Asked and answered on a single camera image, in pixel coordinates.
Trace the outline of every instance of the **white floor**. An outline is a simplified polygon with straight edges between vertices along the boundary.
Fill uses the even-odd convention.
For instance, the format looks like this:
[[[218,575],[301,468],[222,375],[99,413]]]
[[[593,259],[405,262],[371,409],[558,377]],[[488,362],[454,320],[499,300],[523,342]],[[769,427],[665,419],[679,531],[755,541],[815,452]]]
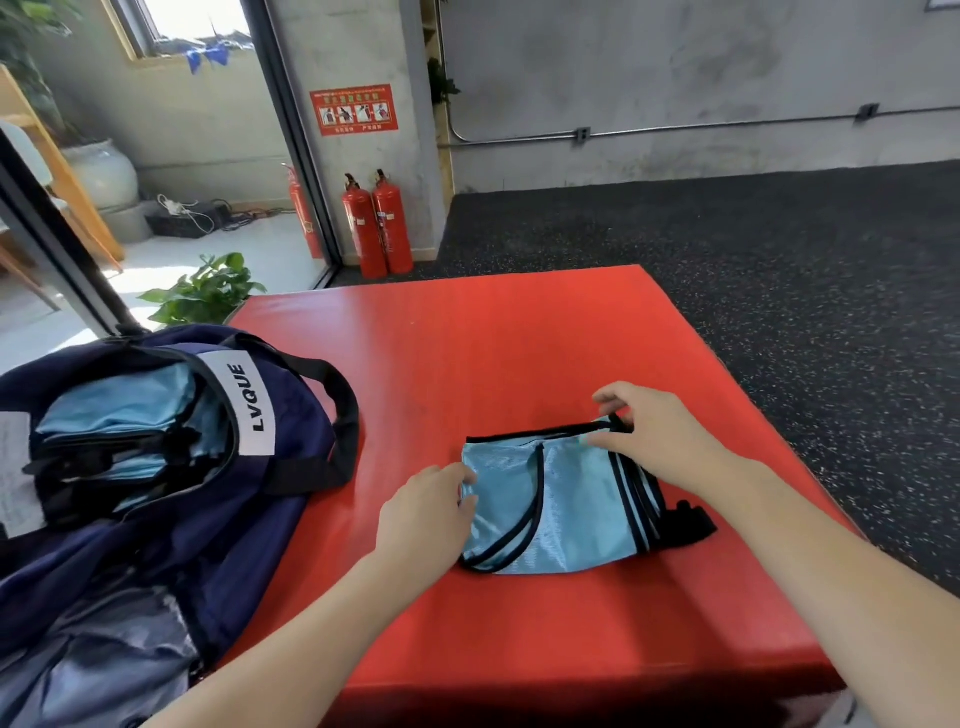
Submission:
[[[260,220],[233,232],[216,231],[199,240],[154,237],[125,246],[123,273],[105,268],[110,285],[120,294],[138,321],[148,328],[157,306],[137,299],[151,288],[169,288],[183,274],[200,267],[200,255],[242,253],[252,279],[268,293],[292,293],[313,287],[324,269],[322,260],[310,256],[296,215]],[[79,315],[53,289],[61,311],[28,291],[14,277],[0,277],[0,374],[33,361],[48,352],[96,338]]]

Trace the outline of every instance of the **concrete wall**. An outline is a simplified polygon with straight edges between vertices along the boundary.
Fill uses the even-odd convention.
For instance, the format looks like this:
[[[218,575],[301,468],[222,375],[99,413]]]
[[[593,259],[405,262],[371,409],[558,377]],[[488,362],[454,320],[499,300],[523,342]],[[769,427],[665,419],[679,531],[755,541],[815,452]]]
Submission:
[[[71,37],[41,36],[37,63],[68,118],[111,136],[141,186],[176,199],[287,201],[286,143],[253,51],[227,67],[128,59],[101,0],[78,0]]]
[[[445,215],[418,0],[273,0],[272,8],[347,262],[357,257],[340,204],[344,174],[372,189],[377,168],[400,187],[415,259],[435,257]],[[310,91],[375,84],[393,88],[398,131],[320,135]]]
[[[960,105],[960,11],[925,0],[455,0],[469,139]],[[960,113],[454,152],[459,192],[960,158]]]

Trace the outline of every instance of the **window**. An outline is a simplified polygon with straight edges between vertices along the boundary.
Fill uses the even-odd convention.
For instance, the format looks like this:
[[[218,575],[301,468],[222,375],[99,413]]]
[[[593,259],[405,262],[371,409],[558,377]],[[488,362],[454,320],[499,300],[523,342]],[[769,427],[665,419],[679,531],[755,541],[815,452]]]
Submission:
[[[225,44],[253,48],[240,0],[108,0],[137,58]]]

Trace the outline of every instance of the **forearm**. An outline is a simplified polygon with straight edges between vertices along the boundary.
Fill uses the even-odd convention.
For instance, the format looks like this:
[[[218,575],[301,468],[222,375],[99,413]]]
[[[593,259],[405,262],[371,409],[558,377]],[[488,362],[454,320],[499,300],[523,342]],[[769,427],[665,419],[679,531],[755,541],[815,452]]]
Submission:
[[[883,728],[955,725],[960,599],[835,522],[759,463],[705,494]]]
[[[315,728],[376,637],[416,596],[375,554],[149,728]]]

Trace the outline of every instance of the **red fire extinguisher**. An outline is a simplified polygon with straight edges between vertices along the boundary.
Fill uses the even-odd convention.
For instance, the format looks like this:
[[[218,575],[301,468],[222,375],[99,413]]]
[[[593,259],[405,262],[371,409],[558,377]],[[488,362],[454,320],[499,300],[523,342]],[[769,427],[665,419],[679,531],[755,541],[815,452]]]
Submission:
[[[360,188],[353,175],[347,175],[347,191],[341,199],[347,209],[353,245],[360,255],[360,272],[365,279],[382,279],[387,275],[387,259],[380,245],[373,197],[370,192]]]
[[[414,269],[414,259],[410,254],[410,238],[407,236],[400,188],[387,181],[382,169],[376,170],[376,176],[373,206],[376,207],[376,222],[383,235],[387,264],[391,273],[410,273]]]
[[[306,245],[310,249],[310,255],[318,260],[324,257],[324,252],[320,245],[320,236],[313,229],[313,221],[310,219],[310,213],[307,212],[306,197],[303,195],[303,187],[297,180],[297,170],[288,164],[287,181],[290,183],[290,200],[294,204],[294,210],[297,211],[297,219],[300,220],[300,227],[303,228],[303,237],[306,238]]]

